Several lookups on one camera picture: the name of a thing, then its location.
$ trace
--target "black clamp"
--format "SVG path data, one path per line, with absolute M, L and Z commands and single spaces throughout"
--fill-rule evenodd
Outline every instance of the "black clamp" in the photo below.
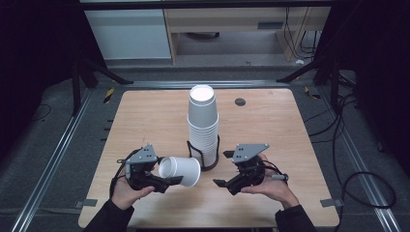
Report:
M 161 160 L 162 158 L 158 158 L 155 154 L 152 144 L 148 144 L 144 148 L 133 151 L 126 159 L 119 159 L 117 162 L 123 163 L 122 167 L 125 165 L 125 176 L 132 189 L 141 190 L 152 186 L 155 192 L 165 193 L 169 186 L 179 185 L 184 177 L 162 178 L 153 175 L 151 171 L 154 165 Z
M 232 195 L 236 195 L 243 187 L 261 184 L 265 178 L 266 165 L 258 154 L 268 148 L 267 143 L 238 144 L 235 151 L 223 152 L 238 167 L 239 174 L 228 182 L 214 180 L 215 184 L 221 188 L 227 188 Z

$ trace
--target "white paper cup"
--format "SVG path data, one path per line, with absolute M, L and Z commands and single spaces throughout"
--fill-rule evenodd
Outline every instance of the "white paper cup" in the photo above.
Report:
M 215 121 L 213 122 L 213 124 L 209 125 L 208 127 L 199 127 L 198 125 L 193 123 L 190 120 L 190 115 L 189 114 L 187 115 L 187 121 L 188 121 L 188 124 L 189 124 L 190 128 L 194 131 L 201 131 L 201 132 L 209 131 L 209 130 L 213 130 L 214 128 L 218 127 L 218 124 L 219 124 L 219 121 L 220 121 L 220 115 L 217 113 L 217 117 L 216 117 Z
M 211 86 L 195 85 L 190 89 L 188 117 L 197 128 L 209 128 L 218 120 L 217 102 Z
M 201 166 L 194 158 L 166 157 L 161 160 L 159 174 L 163 178 L 183 176 L 180 185 L 193 187 L 201 175 Z
M 187 118 L 189 124 L 190 142 L 196 146 L 208 147 L 218 141 L 219 121 L 216 121 L 210 128 L 196 128 Z
M 202 156 L 200 153 L 197 151 L 190 149 L 190 154 L 192 155 L 193 158 L 197 159 L 199 163 L 201 163 L 201 166 L 208 167 L 211 166 L 212 164 L 215 163 L 217 160 L 217 151 L 218 151 L 218 141 L 216 141 L 212 145 L 207 145 L 205 147 L 200 147 L 198 145 L 195 146 L 195 144 L 191 145 L 200 150 L 202 152 Z

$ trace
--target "stack of white cups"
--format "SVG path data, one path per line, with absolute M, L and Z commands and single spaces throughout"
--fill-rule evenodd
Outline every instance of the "stack of white cups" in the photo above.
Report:
M 196 85 L 190 89 L 188 112 L 190 145 L 202 152 L 190 149 L 202 167 L 209 167 L 217 160 L 219 114 L 214 89 L 208 85 Z

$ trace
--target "white cabinet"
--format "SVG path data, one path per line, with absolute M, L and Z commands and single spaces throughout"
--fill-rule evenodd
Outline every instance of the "white cabinet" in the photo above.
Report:
M 137 0 L 80 0 L 86 2 Z M 86 11 L 102 52 L 109 61 L 171 59 L 162 10 Z

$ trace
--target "gray mat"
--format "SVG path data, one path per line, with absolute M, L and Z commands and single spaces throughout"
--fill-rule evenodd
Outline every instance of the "gray mat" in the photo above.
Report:
M 134 80 L 187 80 L 187 79 L 270 79 L 272 76 L 285 77 L 291 73 L 288 68 L 274 72 L 272 69 L 236 68 L 229 72 L 227 68 L 212 69 L 167 69 L 117 70 L 121 76 Z M 311 93 L 319 93 L 311 83 L 312 73 L 307 73 L 301 80 L 296 80 L 289 86 L 304 120 L 324 112 L 327 105 L 323 99 L 314 99 L 305 93 L 304 86 L 308 86 Z M 77 200 L 86 197 L 94 172 L 100 159 L 104 139 L 107 138 L 115 112 L 121 100 L 122 93 L 130 88 L 121 87 L 110 79 L 99 75 L 100 84 L 93 91 L 90 104 L 75 132 L 71 144 L 66 151 L 57 172 L 55 173 L 41 208 L 72 208 Z M 110 87 L 115 87 L 109 103 L 103 103 L 105 93 Z M 70 120 L 73 110 L 73 97 L 70 81 L 64 81 L 52 86 L 44 93 L 44 103 L 51 106 L 51 112 L 42 120 L 32 123 L 27 132 L 21 136 L 10 154 L 9 161 L 2 163 L 0 179 L 0 209 L 19 209 L 27 201 L 35 184 L 55 149 L 59 137 Z M 47 110 L 39 107 L 39 115 Z M 374 139 L 360 109 L 353 104 L 346 107 L 343 114 L 346 129 L 352 135 L 358 150 L 370 171 L 388 179 L 395 188 L 397 202 L 393 206 L 398 224 L 403 231 L 410 231 L 410 183 L 408 177 L 400 169 L 394 157 L 377 150 Z M 329 112 L 306 122 L 307 132 L 320 131 L 333 122 Z M 333 130 L 329 130 L 311 138 L 311 141 L 329 140 Z M 333 198 L 340 197 L 340 186 L 337 183 L 335 171 L 332 167 L 331 142 L 313 143 L 313 148 L 325 176 L 326 183 Z M 340 177 L 344 180 L 355 170 L 351 160 L 347 157 L 340 138 L 337 139 L 337 167 Z M 366 195 L 362 191 L 360 182 L 354 181 L 349 185 L 352 191 L 363 199 Z M 16 214 L 0 216 L 0 230 L 8 231 L 12 228 Z M 76 215 L 54 215 L 38 212 L 28 231 L 81 231 L 77 225 Z M 333 228 L 319 228 L 319 231 L 332 231 Z M 362 206 L 349 197 L 345 199 L 343 221 L 339 231 L 384 231 L 379 219 L 372 208 Z

